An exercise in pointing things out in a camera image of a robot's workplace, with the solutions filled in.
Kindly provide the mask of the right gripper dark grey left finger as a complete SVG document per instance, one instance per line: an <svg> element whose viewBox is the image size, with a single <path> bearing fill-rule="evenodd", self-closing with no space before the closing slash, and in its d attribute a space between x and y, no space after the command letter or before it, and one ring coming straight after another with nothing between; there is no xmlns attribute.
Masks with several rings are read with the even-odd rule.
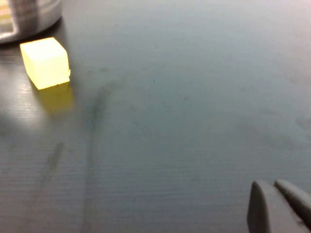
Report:
<svg viewBox="0 0 311 233"><path fill-rule="evenodd" d="M247 212L250 233L308 233L309 228L284 196L266 181L254 181Z"/></svg>

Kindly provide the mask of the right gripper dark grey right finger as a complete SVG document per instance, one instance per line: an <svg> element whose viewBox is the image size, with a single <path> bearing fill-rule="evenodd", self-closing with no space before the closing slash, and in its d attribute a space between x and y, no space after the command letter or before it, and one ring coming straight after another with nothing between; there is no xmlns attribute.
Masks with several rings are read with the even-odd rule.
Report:
<svg viewBox="0 0 311 233"><path fill-rule="evenodd" d="M311 227L311 195L287 180L275 180L274 186L284 196L304 224Z"/></svg>

